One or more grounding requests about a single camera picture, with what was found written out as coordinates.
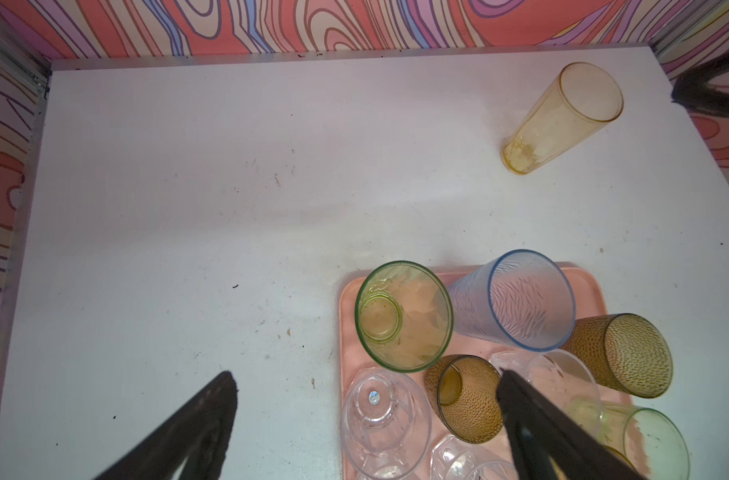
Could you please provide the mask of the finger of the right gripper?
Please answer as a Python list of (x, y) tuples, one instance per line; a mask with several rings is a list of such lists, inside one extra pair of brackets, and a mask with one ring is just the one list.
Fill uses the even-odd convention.
[(729, 118), (729, 93), (708, 86), (717, 76), (729, 72), (729, 52), (682, 73), (674, 83), (673, 103), (701, 114)]

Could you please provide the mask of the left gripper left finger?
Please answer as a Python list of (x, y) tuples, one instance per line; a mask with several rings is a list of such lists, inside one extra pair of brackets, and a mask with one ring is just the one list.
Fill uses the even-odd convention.
[(100, 479), (218, 479), (238, 410), (238, 384), (222, 371)]

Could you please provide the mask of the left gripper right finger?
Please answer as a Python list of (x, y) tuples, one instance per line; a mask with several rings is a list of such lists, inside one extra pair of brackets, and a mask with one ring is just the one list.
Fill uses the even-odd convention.
[(518, 373), (505, 370), (496, 389), (520, 479), (639, 479)]

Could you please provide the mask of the clear short glass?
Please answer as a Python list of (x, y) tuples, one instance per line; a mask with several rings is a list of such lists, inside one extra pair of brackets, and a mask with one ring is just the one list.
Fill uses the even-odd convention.
[(518, 480), (518, 474), (512, 463), (448, 434), (432, 449), (429, 478)]
[(587, 367), (573, 354), (556, 349), (532, 352), (509, 348), (494, 352), (489, 362), (502, 374), (518, 373), (594, 439), (600, 430), (602, 401)]
[(414, 479), (431, 440), (431, 407), (410, 377), (360, 370), (340, 415), (340, 439), (358, 479)]

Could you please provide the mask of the tall orange cup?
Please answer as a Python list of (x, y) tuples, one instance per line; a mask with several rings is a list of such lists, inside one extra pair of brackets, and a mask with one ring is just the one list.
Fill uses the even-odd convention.
[(502, 162), (515, 174), (530, 174), (614, 122), (623, 108), (622, 91), (609, 73), (592, 63), (570, 63), (502, 147)]

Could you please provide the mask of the green short cup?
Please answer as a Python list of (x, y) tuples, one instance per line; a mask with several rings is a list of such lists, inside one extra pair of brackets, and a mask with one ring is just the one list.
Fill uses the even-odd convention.
[(676, 425), (661, 412), (633, 404), (577, 398), (566, 414), (597, 441), (623, 457), (647, 479), (687, 479), (687, 445)]

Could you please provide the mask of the olive brown short cup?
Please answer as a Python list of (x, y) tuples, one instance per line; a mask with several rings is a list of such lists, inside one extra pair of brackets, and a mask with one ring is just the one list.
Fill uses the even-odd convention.
[(660, 331), (645, 318), (609, 314), (576, 321), (561, 348), (577, 357), (595, 381), (640, 398), (662, 396), (673, 379), (673, 359)]

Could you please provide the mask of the tall blue cup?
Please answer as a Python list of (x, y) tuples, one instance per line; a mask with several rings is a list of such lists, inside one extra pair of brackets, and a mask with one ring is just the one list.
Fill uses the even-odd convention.
[(534, 352), (554, 350), (572, 334), (576, 302), (566, 275), (551, 259), (512, 250), (447, 288), (454, 330)]

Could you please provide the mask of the tall yellow-green cup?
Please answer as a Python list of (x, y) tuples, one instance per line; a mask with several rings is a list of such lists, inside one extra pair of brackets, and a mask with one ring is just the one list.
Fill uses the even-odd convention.
[(362, 347), (378, 365), (416, 373), (436, 364), (448, 348), (453, 307), (436, 274), (418, 263), (397, 260), (364, 279), (354, 325)]

